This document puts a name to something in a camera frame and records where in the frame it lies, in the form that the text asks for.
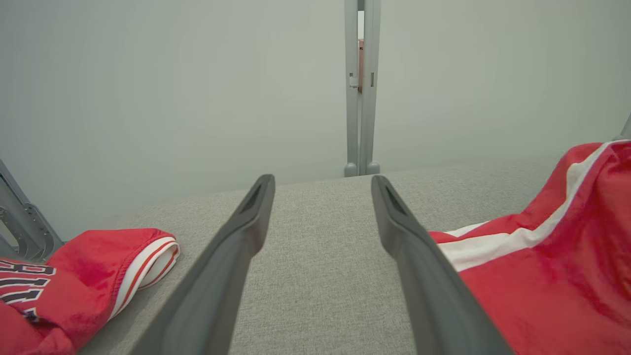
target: gray metal frame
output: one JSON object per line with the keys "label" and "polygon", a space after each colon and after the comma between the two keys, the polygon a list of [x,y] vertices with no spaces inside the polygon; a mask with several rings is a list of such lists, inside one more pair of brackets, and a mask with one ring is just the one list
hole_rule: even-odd
{"label": "gray metal frame", "polygon": [[363,32],[362,134],[359,175],[378,174],[379,163],[372,160],[375,137],[375,107],[379,67],[381,0],[365,0]]}
{"label": "gray metal frame", "polygon": [[346,165],[344,177],[358,175],[357,97],[359,87],[357,0],[344,1],[346,37]]}
{"label": "gray metal frame", "polygon": [[44,215],[22,191],[0,160],[0,220],[16,239],[12,246],[0,235],[0,256],[31,262],[45,262],[63,242]]}

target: red fabric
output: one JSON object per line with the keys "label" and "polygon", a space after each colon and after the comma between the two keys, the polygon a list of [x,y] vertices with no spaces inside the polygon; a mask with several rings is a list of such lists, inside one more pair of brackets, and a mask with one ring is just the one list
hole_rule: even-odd
{"label": "red fabric", "polygon": [[[517,238],[518,228],[534,231],[568,198],[566,187],[575,179],[570,166],[600,146],[570,150],[522,213],[497,218],[459,238],[431,235],[437,243],[456,245],[500,233]],[[621,141],[599,154],[569,208],[542,241],[491,260],[484,256],[481,265],[460,276],[518,354],[628,354],[630,253],[631,142]],[[454,266],[462,269],[458,262]]]}
{"label": "red fabric", "polygon": [[[130,263],[164,237],[172,235],[158,229],[87,231],[62,246],[48,268],[0,259],[0,296],[6,301],[0,302],[0,352],[72,354],[84,346],[112,314]],[[45,285],[6,284],[11,279]],[[9,302],[10,294],[34,289],[41,290],[37,299]],[[29,321],[28,314],[38,319]]]}

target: white stripe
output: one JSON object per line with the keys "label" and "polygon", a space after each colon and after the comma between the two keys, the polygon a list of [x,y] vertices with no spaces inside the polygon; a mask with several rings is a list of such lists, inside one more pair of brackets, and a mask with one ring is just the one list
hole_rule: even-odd
{"label": "white stripe", "polygon": [[574,196],[579,187],[581,187],[583,180],[585,180],[585,176],[587,176],[598,157],[612,143],[615,142],[603,143],[585,160],[570,165],[566,173],[567,189],[565,201],[535,230],[518,228],[510,234],[490,234],[449,243],[440,243],[439,248],[456,271],[460,272],[539,244],[556,228],[570,207]]}
{"label": "white stripe", "polygon": [[[169,243],[169,244],[165,246],[162,250],[160,250],[158,253],[153,255],[149,259],[149,262],[145,265],[144,269],[141,270],[141,267],[143,266],[144,262],[149,258],[149,256],[153,254],[154,251],[159,249],[165,243]],[[119,310],[119,308],[120,310],[123,310],[129,304],[134,294],[138,290],[140,283],[142,283],[143,279],[145,278],[146,274],[149,272],[149,269],[155,263],[155,261],[162,255],[168,255],[167,260],[169,260],[173,253],[175,253],[176,257],[177,255],[179,255],[179,247],[178,247],[178,244],[175,242],[175,238],[164,237],[164,238],[154,240],[145,249],[143,249],[140,253],[138,253],[138,255],[136,255],[134,260],[131,262],[131,264],[125,271],[125,276],[123,277],[121,287],[119,288],[118,295],[116,296],[116,303],[114,304],[114,309],[112,310],[112,314],[110,315],[109,320],[111,320],[114,316],[116,316],[116,314],[118,314],[117,311]],[[136,277],[136,274],[138,274],[139,272],[140,272],[140,276],[138,277],[136,282],[132,284],[134,282],[134,278]],[[123,301],[125,300],[125,296],[127,295],[127,292],[130,289],[131,289],[131,293],[129,294],[129,297],[127,298],[127,301],[125,302],[125,304],[123,304]]]}
{"label": "white stripe", "polygon": [[153,265],[151,265],[151,268],[149,269],[149,271],[145,275],[145,277],[144,277],[143,281],[140,283],[139,287],[147,286],[147,284],[149,282],[153,281],[156,277],[158,277],[158,275],[160,275],[162,270],[164,270],[164,268],[167,266],[167,264],[171,260],[171,255],[173,255],[173,253],[163,253],[160,256],[158,256],[156,261],[153,262]]}
{"label": "white stripe", "polygon": [[462,228],[458,228],[455,231],[451,231],[451,232],[445,232],[447,234],[450,234],[451,236],[454,236],[456,238],[459,238],[465,234],[467,234],[468,232],[471,232],[473,229],[476,229],[479,226],[482,226],[485,223],[489,223],[490,221],[486,221],[486,222],[482,222],[482,223],[476,223],[476,224],[471,224],[470,226],[464,226]]}
{"label": "white stripe", "polygon": [[151,284],[148,284],[148,285],[143,285],[143,286],[139,287],[138,289],[139,289],[139,290],[144,290],[144,289],[146,289],[146,288],[149,288],[149,287],[151,287],[151,286],[153,286],[153,285],[157,284],[157,283],[158,283],[158,281],[162,280],[162,278],[163,278],[165,275],[167,275],[167,274],[168,274],[168,272],[171,270],[171,268],[173,268],[173,266],[174,266],[174,265],[175,265],[175,258],[173,259],[173,261],[172,261],[172,262],[170,262],[170,263],[167,265],[167,267],[166,267],[166,268],[163,268],[164,273],[162,273],[162,275],[161,275],[159,278],[157,278],[157,279],[153,280],[153,279],[150,279],[149,277],[145,277],[145,278],[144,278],[145,280],[153,280],[153,282],[152,282]]}

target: red basketball jersey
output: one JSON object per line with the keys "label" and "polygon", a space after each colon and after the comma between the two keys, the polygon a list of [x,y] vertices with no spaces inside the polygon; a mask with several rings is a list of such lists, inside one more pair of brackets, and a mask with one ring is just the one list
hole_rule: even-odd
{"label": "red basketball jersey", "polygon": [[87,231],[45,265],[0,258],[0,352],[74,353],[178,255],[173,235],[126,229]]}
{"label": "red basketball jersey", "polygon": [[570,149],[520,214],[431,235],[516,353],[631,352],[631,141]]}

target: gray upholstered surface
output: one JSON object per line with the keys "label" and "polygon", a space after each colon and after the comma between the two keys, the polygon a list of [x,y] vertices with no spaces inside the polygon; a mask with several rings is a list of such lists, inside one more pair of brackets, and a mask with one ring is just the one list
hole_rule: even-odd
{"label": "gray upholstered surface", "polygon": [[[427,229],[446,231],[522,210],[559,157],[386,176]],[[171,232],[183,254],[160,283],[139,291],[82,352],[129,352],[244,193],[145,207],[107,222],[103,227],[109,229]],[[277,187],[267,240],[245,283],[231,351],[415,351],[398,272],[379,243],[370,176]]]}

